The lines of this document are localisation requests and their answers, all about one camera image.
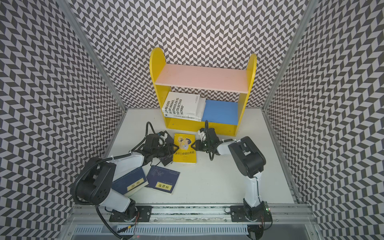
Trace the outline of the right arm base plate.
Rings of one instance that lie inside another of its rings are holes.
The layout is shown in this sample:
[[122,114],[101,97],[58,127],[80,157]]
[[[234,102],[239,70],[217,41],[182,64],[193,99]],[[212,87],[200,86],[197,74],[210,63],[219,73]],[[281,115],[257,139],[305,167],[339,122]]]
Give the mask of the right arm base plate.
[[247,206],[233,205],[230,206],[230,216],[232,222],[272,222],[273,219],[270,211],[264,205],[249,208]]

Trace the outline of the white thin book small text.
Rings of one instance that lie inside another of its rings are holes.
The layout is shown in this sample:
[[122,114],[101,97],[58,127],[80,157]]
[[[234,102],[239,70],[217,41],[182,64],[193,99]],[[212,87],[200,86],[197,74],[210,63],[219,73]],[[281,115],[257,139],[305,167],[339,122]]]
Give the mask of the white thin book small text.
[[195,117],[194,116],[180,116],[180,115],[164,114],[164,113],[163,114],[166,118],[185,119],[185,120],[201,122],[202,118],[203,118],[205,106],[206,106],[206,99],[200,98],[197,115]]

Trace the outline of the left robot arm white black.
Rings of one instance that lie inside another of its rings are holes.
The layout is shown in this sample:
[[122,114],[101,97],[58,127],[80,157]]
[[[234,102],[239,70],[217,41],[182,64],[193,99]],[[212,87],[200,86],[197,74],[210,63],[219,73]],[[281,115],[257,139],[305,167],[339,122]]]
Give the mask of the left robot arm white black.
[[129,153],[121,156],[90,159],[72,187],[73,200],[78,205],[104,206],[119,213],[135,211],[135,203],[113,190],[113,182],[147,165],[154,158],[166,158],[179,150],[167,132],[149,134]]

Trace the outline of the aluminium corner post left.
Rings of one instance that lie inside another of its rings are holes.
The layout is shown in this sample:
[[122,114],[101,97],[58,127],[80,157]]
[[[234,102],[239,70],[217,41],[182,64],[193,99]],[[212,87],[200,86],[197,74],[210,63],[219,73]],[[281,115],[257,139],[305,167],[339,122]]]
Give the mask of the aluminium corner post left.
[[105,84],[109,88],[111,94],[113,95],[113,97],[117,101],[118,105],[124,111],[126,111],[127,108],[125,106],[124,101],[122,100],[119,92],[116,90],[116,88],[115,88],[115,86],[113,84],[113,81],[111,80],[111,78],[107,74],[104,66],[102,65],[102,62],[100,61],[100,59],[98,58],[96,52],[94,51],[94,48],[91,45],[89,39],[87,38],[87,36],[86,36],[82,26],[80,25],[80,23],[78,22],[75,14],[73,13],[73,11],[72,11],[72,9],[70,7],[69,2],[65,1],[65,0],[56,0],[56,3],[58,4],[59,8],[64,13],[66,19],[70,23],[70,25],[73,28],[75,34],[77,35],[77,37],[80,40],[80,42],[83,45],[83,47],[85,48],[87,54],[89,55],[89,57],[93,61],[94,65],[96,66],[96,68],[99,71],[102,79],[104,80]]

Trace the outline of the yellow pink blue bookshelf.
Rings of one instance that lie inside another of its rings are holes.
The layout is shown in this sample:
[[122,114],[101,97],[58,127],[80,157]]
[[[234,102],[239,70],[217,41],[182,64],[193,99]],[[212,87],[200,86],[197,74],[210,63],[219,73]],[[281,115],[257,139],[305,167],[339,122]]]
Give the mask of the yellow pink blue bookshelf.
[[246,70],[174,65],[166,62],[162,49],[151,52],[149,68],[158,103],[162,107],[172,87],[239,94],[237,103],[208,100],[203,121],[218,135],[236,136],[254,84],[257,56],[252,54]]

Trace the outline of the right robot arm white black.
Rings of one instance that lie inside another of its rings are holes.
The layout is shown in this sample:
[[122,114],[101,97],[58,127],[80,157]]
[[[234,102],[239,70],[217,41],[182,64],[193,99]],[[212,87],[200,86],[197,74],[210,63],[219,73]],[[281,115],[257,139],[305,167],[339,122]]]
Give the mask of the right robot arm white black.
[[270,209],[266,206],[260,193],[262,172],[266,159],[250,137],[243,137],[239,141],[233,139],[220,140],[213,128],[201,128],[200,136],[192,144],[198,152],[205,152],[211,161],[215,156],[231,155],[240,171],[246,177],[246,192],[243,199],[244,213],[249,221],[256,221]]

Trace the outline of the navy book yellow label tilted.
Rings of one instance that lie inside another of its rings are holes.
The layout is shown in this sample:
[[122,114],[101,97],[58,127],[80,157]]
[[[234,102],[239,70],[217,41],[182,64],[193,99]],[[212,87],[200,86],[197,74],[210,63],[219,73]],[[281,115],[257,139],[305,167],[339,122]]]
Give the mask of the navy book yellow label tilted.
[[130,197],[149,184],[142,167],[136,168],[112,183],[112,190]]

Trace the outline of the navy book yellow label flat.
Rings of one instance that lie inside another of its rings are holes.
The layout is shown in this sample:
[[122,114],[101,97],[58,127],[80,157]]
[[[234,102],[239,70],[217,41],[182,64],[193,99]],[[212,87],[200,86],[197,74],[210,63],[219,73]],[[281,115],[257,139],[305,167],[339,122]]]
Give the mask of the navy book yellow label flat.
[[158,166],[151,166],[147,174],[148,185],[146,187],[172,194],[179,176],[180,172]]

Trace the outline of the black book white character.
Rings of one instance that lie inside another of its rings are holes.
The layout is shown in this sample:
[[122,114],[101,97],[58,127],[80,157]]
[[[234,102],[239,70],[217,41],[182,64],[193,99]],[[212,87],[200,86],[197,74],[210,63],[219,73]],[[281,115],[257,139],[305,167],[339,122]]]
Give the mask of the black book white character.
[[167,131],[159,132],[158,135],[164,140],[164,144],[160,147],[158,159],[164,167],[173,162],[173,155],[178,147],[174,145],[174,139]]

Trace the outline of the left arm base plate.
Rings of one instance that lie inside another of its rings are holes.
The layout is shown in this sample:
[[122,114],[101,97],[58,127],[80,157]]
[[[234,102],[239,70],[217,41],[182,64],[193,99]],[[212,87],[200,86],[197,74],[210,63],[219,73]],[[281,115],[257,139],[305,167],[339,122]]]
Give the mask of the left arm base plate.
[[149,222],[152,215],[152,206],[135,206],[128,208],[125,212],[112,210],[109,222],[111,223],[134,223]]

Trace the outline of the aluminium corner post right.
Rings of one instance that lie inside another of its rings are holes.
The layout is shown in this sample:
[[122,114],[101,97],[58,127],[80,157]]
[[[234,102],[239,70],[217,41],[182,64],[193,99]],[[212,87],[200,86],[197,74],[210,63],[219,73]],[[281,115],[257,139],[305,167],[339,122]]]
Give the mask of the aluminium corner post right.
[[312,15],[314,14],[315,10],[316,10],[316,7],[319,3],[319,0],[310,0],[308,2],[308,5],[307,5],[307,8],[304,12],[304,15],[302,17],[302,19],[300,20],[299,22],[299,25],[298,25],[298,28],[293,36],[293,39],[292,39],[292,42],[290,43],[289,45],[289,48],[287,50],[287,53],[283,59],[283,62],[282,62],[282,65],[278,71],[278,74],[272,84],[272,87],[269,91],[269,94],[266,98],[266,101],[262,107],[262,110],[264,112],[267,111],[269,105],[271,104],[274,96],[275,96],[275,93],[283,79],[283,76],[286,72],[286,70],[288,69],[288,66],[292,60],[292,57],[294,56],[294,53],[303,37],[303,34],[305,33],[306,31],[306,28],[307,28],[307,25],[309,24],[310,20],[311,20],[311,17]]

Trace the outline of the aluminium corner post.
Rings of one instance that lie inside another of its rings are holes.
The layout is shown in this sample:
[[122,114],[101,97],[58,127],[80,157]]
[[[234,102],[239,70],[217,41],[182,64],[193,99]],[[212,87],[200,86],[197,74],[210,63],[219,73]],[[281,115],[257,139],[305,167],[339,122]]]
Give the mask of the aluminium corner post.
[[315,10],[316,10],[316,7],[319,3],[319,0],[310,0],[308,2],[308,5],[307,5],[307,8],[304,12],[304,15],[302,17],[302,19],[300,20],[299,22],[299,25],[298,25],[298,28],[293,36],[293,39],[292,39],[292,42],[290,43],[289,45],[289,48],[287,50],[287,53],[283,59],[283,62],[282,62],[282,65],[278,71],[278,74],[272,84],[272,87],[269,91],[269,94],[266,98],[266,101],[262,107],[262,110],[264,112],[267,111],[269,105],[271,104],[274,96],[275,96],[275,93],[283,79],[283,76],[286,72],[286,70],[288,69],[288,66],[292,60],[292,57],[294,56],[294,53],[303,37],[303,34],[305,33],[306,31],[306,28],[307,28],[307,25],[309,24],[310,20],[311,20],[311,17],[312,15],[314,14]]
[[116,90],[116,88],[115,88],[115,86],[113,84],[113,81],[111,80],[111,78],[107,74],[104,66],[102,65],[102,62],[100,61],[100,59],[98,58],[96,52],[94,51],[94,48],[91,45],[89,39],[87,38],[87,36],[86,36],[82,26],[80,25],[80,23],[78,22],[75,14],[73,13],[73,11],[72,11],[72,9],[70,7],[69,2],[65,1],[65,0],[56,0],[56,3],[58,4],[59,8],[64,13],[66,19],[70,23],[70,25],[73,28],[75,34],[77,35],[77,37],[80,40],[80,42],[83,45],[83,47],[85,48],[87,54],[89,55],[89,57],[93,61],[94,65],[96,66],[96,68],[99,71],[102,79],[104,80],[105,84],[109,88],[111,94],[113,95],[113,97],[117,101],[118,105],[124,111],[126,111],[127,108],[125,106],[124,101],[122,100],[119,92]]

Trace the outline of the aluminium front rail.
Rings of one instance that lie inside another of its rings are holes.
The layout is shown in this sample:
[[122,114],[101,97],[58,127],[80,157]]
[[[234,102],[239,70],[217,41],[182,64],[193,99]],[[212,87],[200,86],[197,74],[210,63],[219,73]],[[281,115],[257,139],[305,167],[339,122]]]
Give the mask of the aluminium front rail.
[[254,221],[246,217],[243,205],[234,204],[136,204],[145,224],[315,224],[306,204],[268,204]]

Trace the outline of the yellow illustrated book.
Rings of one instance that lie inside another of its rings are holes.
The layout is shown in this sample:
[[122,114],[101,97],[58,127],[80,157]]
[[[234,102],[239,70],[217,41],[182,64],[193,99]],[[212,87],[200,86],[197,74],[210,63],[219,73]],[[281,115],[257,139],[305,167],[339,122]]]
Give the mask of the yellow illustrated book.
[[179,149],[174,153],[173,162],[180,164],[197,163],[196,150],[192,148],[192,144],[195,142],[195,135],[176,133],[174,138],[174,144]]

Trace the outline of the white book black bold text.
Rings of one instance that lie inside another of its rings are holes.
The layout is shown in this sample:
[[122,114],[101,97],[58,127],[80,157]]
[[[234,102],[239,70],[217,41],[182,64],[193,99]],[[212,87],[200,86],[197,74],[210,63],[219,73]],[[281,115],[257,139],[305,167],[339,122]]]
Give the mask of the white book black bold text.
[[196,116],[200,95],[169,92],[162,106],[164,114]]

